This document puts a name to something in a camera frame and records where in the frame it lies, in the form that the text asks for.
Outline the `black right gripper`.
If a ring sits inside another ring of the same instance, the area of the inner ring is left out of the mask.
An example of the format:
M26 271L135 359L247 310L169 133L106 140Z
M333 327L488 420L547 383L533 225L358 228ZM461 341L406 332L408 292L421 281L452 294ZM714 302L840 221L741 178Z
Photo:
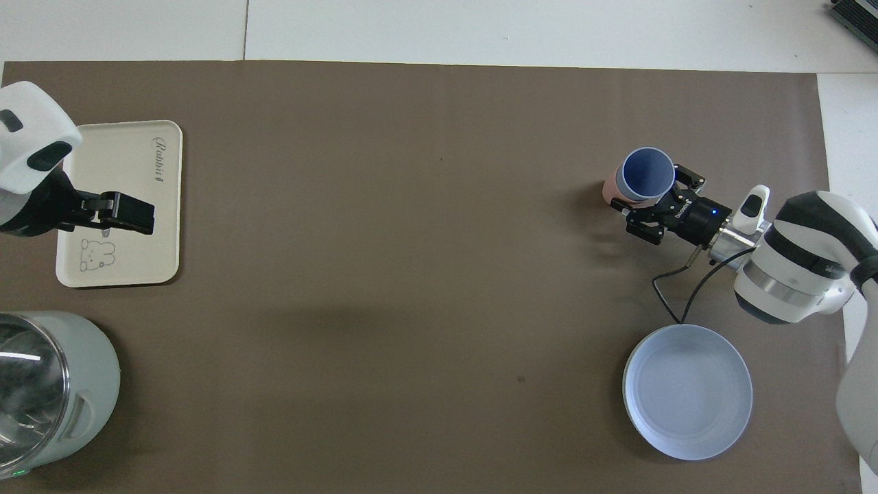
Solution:
M700 196L704 185L702 175L674 163L674 184L667 199L648 207L612 199L610 207L623 213L627 234L647 243L661 244L668 228L687 243L708 249L733 210Z

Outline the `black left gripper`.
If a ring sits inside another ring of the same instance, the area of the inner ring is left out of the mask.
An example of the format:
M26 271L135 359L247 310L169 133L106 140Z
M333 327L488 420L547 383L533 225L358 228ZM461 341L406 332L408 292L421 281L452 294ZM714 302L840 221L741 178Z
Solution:
M1 231L15 237L43 235L72 213L76 227L101 231L115 228L151 235L154 212L154 205L119 191L81 191L79 196L62 169L54 169L30 193L1 191Z

